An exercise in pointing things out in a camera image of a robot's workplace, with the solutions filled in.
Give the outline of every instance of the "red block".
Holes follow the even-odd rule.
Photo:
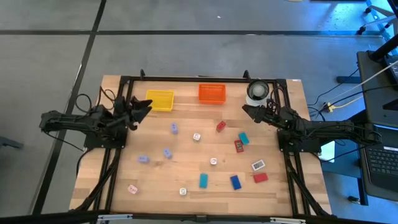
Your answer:
[[[226,123],[224,121],[220,122],[219,124],[217,124],[217,131],[220,132],[225,128]]]
[[[236,148],[236,152],[237,152],[237,153],[243,152],[243,151],[244,151],[244,150],[243,150],[243,143],[242,143],[242,140],[236,140],[234,143],[235,143],[235,148]]]
[[[260,183],[260,182],[268,180],[268,176],[267,176],[266,173],[256,174],[253,177],[254,177],[254,182],[255,183]]]

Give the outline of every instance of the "yellow cable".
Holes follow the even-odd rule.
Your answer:
[[[343,108],[343,107],[345,107],[345,106],[347,106],[347,105],[350,105],[350,104],[354,103],[355,101],[361,99],[362,97],[363,97],[363,96],[358,97],[357,99],[355,99],[355,100],[353,100],[353,101],[350,101],[350,102],[348,102],[348,103],[346,103],[346,104],[344,104],[344,105],[341,105],[341,106],[332,106],[332,107],[333,107],[333,109]]]

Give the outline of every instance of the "small toy block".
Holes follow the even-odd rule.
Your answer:
[[[149,163],[149,157],[147,157],[147,156],[139,156],[138,157],[138,162],[140,162],[140,163]]]
[[[239,134],[239,138],[240,138],[240,140],[242,140],[243,144],[249,144],[249,139],[246,136],[246,133]]]
[[[264,161],[262,159],[251,164],[251,167],[253,168],[254,171],[257,171],[265,166],[266,166],[266,164],[264,163]]]
[[[198,133],[193,134],[193,140],[198,142],[200,140],[200,134]]]
[[[163,153],[164,153],[164,156],[165,156],[166,158],[168,158],[168,159],[171,159],[171,158],[173,157],[172,152],[170,151],[169,148],[165,148],[164,151],[163,151]]]
[[[129,185],[129,187],[127,188],[127,190],[132,193],[132,194],[136,194],[138,192],[138,188],[134,185]]]
[[[253,178],[254,178],[255,183],[260,183],[260,182],[268,180],[268,176],[266,173],[256,174],[253,176]]]
[[[224,130],[225,126],[226,126],[226,123],[225,123],[224,121],[222,121],[222,122],[220,122],[219,124],[217,124],[216,130],[217,130],[218,132],[220,132],[220,131]]]
[[[238,190],[238,189],[242,188],[237,175],[231,177],[231,182],[232,182],[232,186],[234,187],[234,190]]]
[[[235,148],[236,148],[236,152],[237,153],[240,153],[240,152],[243,152],[244,150],[243,150],[243,143],[242,143],[242,140],[236,140],[235,142]]]
[[[173,134],[178,134],[178,128],[177,128],[177,124],[175,122],[172,123],[172,133]]]
[[[187,194],[187,189],[180,188],[180,195],[186,195],[186,194]]]
[[[207,174],[200,174],[200,180],[199,180],[199,187],[200,188],[207,188],[207,179],[208,175]]]
[[[211,165],[216,165],[217,164],[217,158],[211,158],[210,159],[210,164]]]

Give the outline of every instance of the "white box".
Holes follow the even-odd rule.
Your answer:
[[[134,186],[134,185],[131,185],[131,184],[129,185],[129,187],[127,189],[132,194],[136,194],[138,192],[138,188],[136,186]]]
[[[216,165],[217,164],[217,158],[211,158],[210,159],[210,164],[211,165]]]
[[[193,134],[193,140],[194,141],[199,141],[200,140],[200,134],[198,134],[198,133]]]
[[[187,190],[185,188],[180,188],[180,195],[186,195]]]
[[[251,164],[251,167],[253,168],[254,171],[257,171],[265,166],[266,166],[266,164],[264,163],[264,161],[262,159]]]

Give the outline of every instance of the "lavender block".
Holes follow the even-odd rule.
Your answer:
[[[163,153],[164,153],[164,156],[165,156],[166,158],[168,158],[168,159],[171,159],[171,158],[173,157],[172,152],[170,151],[169,148],[165,148],[164,151],[163,151]]]
[[[177,124],[175,122],[172,123],[172,133],[173,134],[178,134],[178,128],[177,128]]]
[[[138,162],[140,162],[140,163],[149,163],[149,157],[147,157],[147,156],[139,156],[138,157]]]

